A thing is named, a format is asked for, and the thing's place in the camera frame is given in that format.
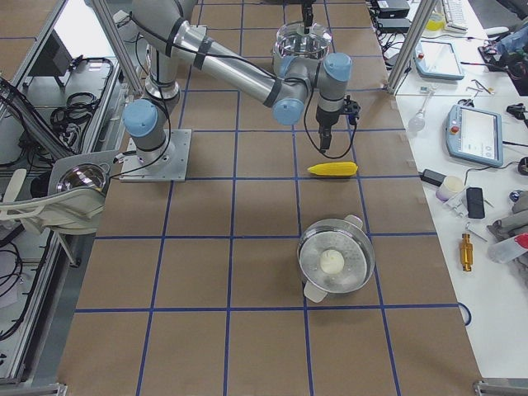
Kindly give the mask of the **steel steamer pot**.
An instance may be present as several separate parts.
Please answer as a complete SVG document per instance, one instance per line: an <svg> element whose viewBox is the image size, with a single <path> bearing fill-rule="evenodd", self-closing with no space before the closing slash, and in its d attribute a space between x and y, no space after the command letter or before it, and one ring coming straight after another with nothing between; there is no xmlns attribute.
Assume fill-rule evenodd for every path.
<svg viewBox="0 0 528 396"><path fill-rule="evenodd" d="M303 232L297 260L306 299L320 303L329 295L355 292L369 281L375 252L363 227L362 219L349 214L319 220Z"/></svg>

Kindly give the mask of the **gold brass fitting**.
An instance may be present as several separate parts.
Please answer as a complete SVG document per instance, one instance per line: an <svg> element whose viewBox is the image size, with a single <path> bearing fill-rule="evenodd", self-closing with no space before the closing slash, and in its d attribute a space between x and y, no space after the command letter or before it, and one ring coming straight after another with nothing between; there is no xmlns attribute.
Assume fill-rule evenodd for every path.
<svg viewBox="0 0 528 396"><path fill-rule="evenodd" d="M474 264L473 244L468 233L461 235L460 241L460 263L464 272L471 272Z"/></svg>

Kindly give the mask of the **blue teach pendant near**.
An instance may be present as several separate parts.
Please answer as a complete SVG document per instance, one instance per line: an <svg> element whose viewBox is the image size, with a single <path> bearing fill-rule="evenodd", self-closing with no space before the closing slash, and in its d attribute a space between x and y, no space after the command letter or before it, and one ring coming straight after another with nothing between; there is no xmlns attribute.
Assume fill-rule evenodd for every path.
<svg viewBox="0 0 528 396"><path fill-rule="evenodd" d="M445 144L453 158L501 167L502 117L495 112L454 105L445 119Z"/></svg>

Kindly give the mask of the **white paper cup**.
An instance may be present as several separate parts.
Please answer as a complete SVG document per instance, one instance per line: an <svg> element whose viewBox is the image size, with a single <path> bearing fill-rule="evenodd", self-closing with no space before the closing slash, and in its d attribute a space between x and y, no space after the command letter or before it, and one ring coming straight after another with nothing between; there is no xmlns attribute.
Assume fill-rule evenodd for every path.
<svg viewBox="0 0 528 396"><path fill-rule="evenodd" d="M441 185L436 190L436 198L441 201L448 201L464 189L464 182L455 176L446 176Z"/></svg>

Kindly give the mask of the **pale green electric pot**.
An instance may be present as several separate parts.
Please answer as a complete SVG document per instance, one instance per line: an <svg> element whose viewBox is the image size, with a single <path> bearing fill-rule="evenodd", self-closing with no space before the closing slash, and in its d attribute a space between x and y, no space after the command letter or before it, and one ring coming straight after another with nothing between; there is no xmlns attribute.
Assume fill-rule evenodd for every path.
<svg viewBox="0 0 528 396"><path fill-rule="evenodd" d="M283 25L276 33L272 65L276 85L288 78L309 79L313 87L331 87L333 80L324 71L324 59L332 44L330 30L314 23L308 30L302 21Z"/></svg>

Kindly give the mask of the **glass pot lid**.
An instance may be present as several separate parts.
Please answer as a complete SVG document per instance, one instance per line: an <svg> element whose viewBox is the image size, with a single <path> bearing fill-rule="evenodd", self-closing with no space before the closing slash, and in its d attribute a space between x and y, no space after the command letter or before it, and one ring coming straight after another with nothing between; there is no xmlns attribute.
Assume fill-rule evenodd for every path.
<svg viewBox="0 0 528 396"><path fill-rule="evenodd" d="M324 58L332 45L330 30L318 23L304 29L302 21L284 24L276 32L274 54L285 56L298 56L309 59Z"/></svg>

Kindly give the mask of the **blue teach pendant far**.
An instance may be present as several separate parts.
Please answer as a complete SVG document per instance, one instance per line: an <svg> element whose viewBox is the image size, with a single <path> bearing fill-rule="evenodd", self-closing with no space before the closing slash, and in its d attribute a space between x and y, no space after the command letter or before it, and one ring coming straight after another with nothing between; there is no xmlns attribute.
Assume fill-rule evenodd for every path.
<svg viewBox="0 0 528 396"><path fill-rule="evenodd" d="M449 42L420 40L413 58L418 74L424 78L453 81L464 78L454 46Z"/></svg>

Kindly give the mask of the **blue teach pendant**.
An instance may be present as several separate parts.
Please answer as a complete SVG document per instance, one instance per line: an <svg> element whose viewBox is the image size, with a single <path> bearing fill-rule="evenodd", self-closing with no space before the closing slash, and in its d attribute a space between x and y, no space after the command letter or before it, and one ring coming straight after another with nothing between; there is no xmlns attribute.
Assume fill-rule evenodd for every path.
<svg viewBox="0 0 528 396"><path fill-rule="evenodd" d="M464 78L454 46L449 42L420 40L413 58L418 74L424 78L453 81Z"/></svg>
<svg viewBox="0 0 528 396"><path fill-rule="evenodd" d="M453 158L501 167L502 117L495 112L454 105L445 119L445 144Z"/></svg>

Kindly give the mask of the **black remote box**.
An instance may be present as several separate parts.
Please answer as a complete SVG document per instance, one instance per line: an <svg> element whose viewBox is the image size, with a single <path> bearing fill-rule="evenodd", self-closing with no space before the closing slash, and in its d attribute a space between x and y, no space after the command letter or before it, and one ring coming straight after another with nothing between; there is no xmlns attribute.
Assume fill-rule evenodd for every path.
<svg viewBox="0 0 528 396"><path fill-rule="evenodd" d="M480 187L468 187L466 189L466 203L470 219L485 218L483 190Z"/></svg>

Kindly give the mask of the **aluminium frame post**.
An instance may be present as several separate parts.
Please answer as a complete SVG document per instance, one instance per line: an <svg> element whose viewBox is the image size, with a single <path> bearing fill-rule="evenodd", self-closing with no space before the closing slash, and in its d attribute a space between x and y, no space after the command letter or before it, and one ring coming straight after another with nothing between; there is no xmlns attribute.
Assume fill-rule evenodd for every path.
<svg viewBox="0 0 528 396"><path fill-rule="evenodd" d="M390 72L386 85L388 93L396 93L400 80L408 67L408 62L412 58L413 51L425 30L427 21L429 20L435 6L436 0L421 0L418 4L402 48L399 51L396 62Z"/></svg>

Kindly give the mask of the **steel bowl on chair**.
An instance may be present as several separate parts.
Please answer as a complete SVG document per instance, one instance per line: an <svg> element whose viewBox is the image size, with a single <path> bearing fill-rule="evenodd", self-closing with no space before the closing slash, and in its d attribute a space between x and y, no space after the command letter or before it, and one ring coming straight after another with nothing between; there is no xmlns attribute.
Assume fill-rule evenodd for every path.
<svg viewBox="0 0 528 396"><path fill-rule="evenodd" d="M106 173L93 163L82 163L71 167L58 180L56 191L70 191L77 187L90 187L102 191L106 185Z"/></svg>

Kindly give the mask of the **yellow corn cob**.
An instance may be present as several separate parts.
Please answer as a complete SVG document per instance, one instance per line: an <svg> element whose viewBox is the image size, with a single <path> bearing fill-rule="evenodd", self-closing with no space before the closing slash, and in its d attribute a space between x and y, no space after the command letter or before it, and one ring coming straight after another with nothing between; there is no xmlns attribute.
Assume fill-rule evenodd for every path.
<svg viewBox="0 0 528 396"><path fill-rule="evenodd" d="M308 167L307 171L318 177L353 177L358 171L358 166L352 161L319 163Z"/></svg>

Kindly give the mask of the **white steamed bun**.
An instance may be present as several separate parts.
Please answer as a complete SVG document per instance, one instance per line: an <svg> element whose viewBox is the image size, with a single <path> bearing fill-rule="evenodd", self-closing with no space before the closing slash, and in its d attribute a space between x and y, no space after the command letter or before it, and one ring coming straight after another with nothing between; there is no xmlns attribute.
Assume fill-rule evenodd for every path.
<svg viewBox="0 0 528 396"><path fill-rule="evenodd" d="M344 256L335 249L323 251L319 257L321 270L329 275L340 273L345 266Z"/></svg>

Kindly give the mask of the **black power adapter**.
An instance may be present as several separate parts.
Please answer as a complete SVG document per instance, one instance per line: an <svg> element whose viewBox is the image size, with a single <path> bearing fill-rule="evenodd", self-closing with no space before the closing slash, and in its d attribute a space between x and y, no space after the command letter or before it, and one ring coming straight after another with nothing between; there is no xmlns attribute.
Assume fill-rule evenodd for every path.
<svg viewBox="0 0 528 396"><path fill-rule="evenodd" d="M424 169L423 171L419 172L419 177L423 182L433 186L440 186L446 179L446 175L432 171L430 169Z"/></svg>

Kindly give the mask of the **white light bulb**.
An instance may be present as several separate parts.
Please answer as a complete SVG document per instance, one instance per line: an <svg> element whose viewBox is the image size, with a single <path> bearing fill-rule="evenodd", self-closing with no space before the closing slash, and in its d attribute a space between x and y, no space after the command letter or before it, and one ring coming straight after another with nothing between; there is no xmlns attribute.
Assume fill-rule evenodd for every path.
<svg viewBox="0 0 528 396"><path fill-rule="evenodd" d="M418 132L422 131L425 127L425 114L428 102L431 97L434 95L434 91L431 89L427 96L425 97L422 106L415 113L415 115L408 122L408 132L411 136L416 136Z"/></svg>

